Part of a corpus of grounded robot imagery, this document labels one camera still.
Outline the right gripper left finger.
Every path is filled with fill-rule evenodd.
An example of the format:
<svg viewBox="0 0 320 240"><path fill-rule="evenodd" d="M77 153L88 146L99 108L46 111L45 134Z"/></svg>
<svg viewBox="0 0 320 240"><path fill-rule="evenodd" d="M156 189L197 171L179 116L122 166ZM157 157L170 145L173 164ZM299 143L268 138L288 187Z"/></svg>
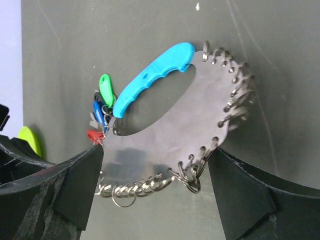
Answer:
<svg viewBox="0 0 320 240"><path fill-rule="evenodd" d="M87 227L104 151L101 145L58 164L18 138L0 138L0 237L78 240Z"/></svg>

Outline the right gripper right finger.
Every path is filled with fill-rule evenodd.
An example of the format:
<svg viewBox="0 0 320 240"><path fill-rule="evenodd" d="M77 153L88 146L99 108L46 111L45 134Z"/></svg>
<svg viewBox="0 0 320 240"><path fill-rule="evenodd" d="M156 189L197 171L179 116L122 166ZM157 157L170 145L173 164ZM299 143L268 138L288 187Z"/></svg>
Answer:
<svg viewBox="0 0 320 240"><path fill-rule="evenodd" d="M318 240L320 191L216 149L208 161L227 240Z"/></svg>

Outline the red key tag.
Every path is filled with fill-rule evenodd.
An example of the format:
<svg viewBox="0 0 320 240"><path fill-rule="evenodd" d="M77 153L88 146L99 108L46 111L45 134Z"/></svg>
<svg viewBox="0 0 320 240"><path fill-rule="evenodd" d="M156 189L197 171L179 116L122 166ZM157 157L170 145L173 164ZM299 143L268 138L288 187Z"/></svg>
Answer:
<svg viewBox="0 0 320 240"><path fill-rule="evenodd" d="M103 145L105 135L102 131L88 129L86 131L86 135L94 145L97 145L97 144Z"/></svg>

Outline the metal key disc blue handle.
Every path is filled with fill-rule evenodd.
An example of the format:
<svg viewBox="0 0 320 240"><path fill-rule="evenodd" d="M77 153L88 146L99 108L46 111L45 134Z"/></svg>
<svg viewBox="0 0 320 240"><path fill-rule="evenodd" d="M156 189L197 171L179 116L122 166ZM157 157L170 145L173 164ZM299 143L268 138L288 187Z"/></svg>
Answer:
<svg viewBox="0 0 320 240"><path fill-rule="evenodd" d="M157 121L134 134L120 130L130 104L156 80L193 66L195 76L176 103ZM118 199L147 197L179 181L192 193L201 190L206 163L249 115L253 73L224 48L195 50L173 45L120 93L102 142L103 161L96 194Z"/></svg>

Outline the blue key tag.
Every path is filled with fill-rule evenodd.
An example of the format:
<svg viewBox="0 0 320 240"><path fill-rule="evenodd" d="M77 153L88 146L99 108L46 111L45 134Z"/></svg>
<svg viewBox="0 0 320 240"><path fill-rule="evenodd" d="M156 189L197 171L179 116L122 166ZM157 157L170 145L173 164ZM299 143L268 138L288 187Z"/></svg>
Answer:
<svg viewBox="0 0 320 240"><path fill-rule="evenodd" d="M105 133L108 130L108 127L105 122L104 114L102 112L102 105L100 105L97 101L93 102L93 112L97 122L101 124L102 130Z"/></svg>

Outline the green key tag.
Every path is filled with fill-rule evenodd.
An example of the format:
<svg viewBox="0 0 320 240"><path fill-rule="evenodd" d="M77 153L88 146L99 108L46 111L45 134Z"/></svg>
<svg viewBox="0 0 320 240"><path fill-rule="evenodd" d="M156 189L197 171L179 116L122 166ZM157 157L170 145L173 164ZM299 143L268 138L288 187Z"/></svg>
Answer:
<svg viewBox="0 0 320 240"><path fill-rule="evenodd" d="M112 81L108 74L103 74L99 80L99 91L105 104L112 108L116 97L113 92Z"/></svg>

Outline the lime green plate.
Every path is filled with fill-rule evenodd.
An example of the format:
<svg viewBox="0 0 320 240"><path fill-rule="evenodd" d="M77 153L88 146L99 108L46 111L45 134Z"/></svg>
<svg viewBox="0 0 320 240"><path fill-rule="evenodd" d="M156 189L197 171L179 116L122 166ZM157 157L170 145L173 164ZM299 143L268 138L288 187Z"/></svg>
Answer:
<svg viewBox="0 0 320 240"><path fill-rule="evenodd" d="M42 158L42 150L40 142L36 134L27 126L23 126L18 132L18 138L26 141L31 149Z"/></svg>

